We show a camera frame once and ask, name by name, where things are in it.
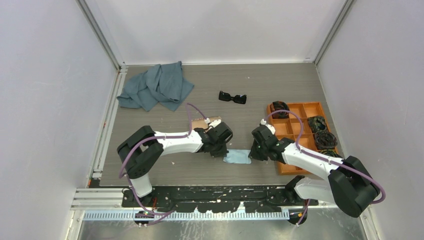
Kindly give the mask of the black sunglasses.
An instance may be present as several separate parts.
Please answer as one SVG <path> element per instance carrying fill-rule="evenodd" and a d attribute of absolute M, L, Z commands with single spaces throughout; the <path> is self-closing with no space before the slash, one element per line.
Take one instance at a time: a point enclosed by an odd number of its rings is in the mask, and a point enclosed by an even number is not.
<path fill-rule="evenodd" d="M 223 92 L 222 90 L 219 92 L 218 94 L 218 99 L 220 101 L 224 101 L 224 102 L 230 102 L 233 101 L 236 104 L 246 104 L 247 102 L 247 95 L 235 95 L 235 96 L 231 96 L 229 93 L 227 92 Z"/>

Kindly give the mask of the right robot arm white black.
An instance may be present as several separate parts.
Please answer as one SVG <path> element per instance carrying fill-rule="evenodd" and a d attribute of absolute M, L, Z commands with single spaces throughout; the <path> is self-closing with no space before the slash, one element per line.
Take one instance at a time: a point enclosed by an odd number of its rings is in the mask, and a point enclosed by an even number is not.
<path fill-rule="evenodd" d="M 328 156 L 290 138 L 278 139 L 267 125 L 256 127 L 251 134 L 250 158 L 299 167 L 318 177 L 297 175 L 286 184 L 285 198 L 291 205 L 299 205 L 303 200 L 319 200 L 335 204 L 348 216 L 357 218 L 369 205 L 385 198 L 381 186 L 354 156 Z"/>

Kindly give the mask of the patterned glasses case tan lining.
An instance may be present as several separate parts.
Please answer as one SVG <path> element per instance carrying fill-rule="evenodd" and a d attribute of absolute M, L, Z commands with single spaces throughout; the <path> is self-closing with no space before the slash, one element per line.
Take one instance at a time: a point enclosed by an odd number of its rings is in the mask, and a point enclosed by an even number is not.
<path fill-rule="evenodd" d="M 191 121 L 191 129 L 194 130 L 196 128 L 206 129 L 207 125 L 204 122 L 204 118 L 196 118 Z"/>

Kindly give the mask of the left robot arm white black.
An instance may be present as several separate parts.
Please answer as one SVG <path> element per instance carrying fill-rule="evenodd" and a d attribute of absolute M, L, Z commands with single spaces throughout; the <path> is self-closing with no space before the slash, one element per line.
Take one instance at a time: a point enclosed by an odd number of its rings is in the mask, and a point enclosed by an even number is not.
<path fill-rule="evenodd" d="M 161 156 L 177 153 L 209 153 L 213 158 L 225 157 L 233 131 L 220 119 L 187 132 L 164 133 L 146 125 L 117 147 L 122 162 L 119 177 L 126 175 L 134 189 L 134 200 L 141 207 L 153 202 L 149 171 Z"/>

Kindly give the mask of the light blue cleaning cloth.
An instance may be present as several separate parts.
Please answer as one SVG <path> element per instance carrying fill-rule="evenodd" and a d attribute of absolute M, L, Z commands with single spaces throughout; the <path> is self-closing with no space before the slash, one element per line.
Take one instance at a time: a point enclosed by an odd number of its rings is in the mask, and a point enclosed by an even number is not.
<path fill-rule="evenodd" d="M 251 164 L 249 154 L 250 150 L 247 149 L 229 149 L 223 161 L 228 164 Z"/>

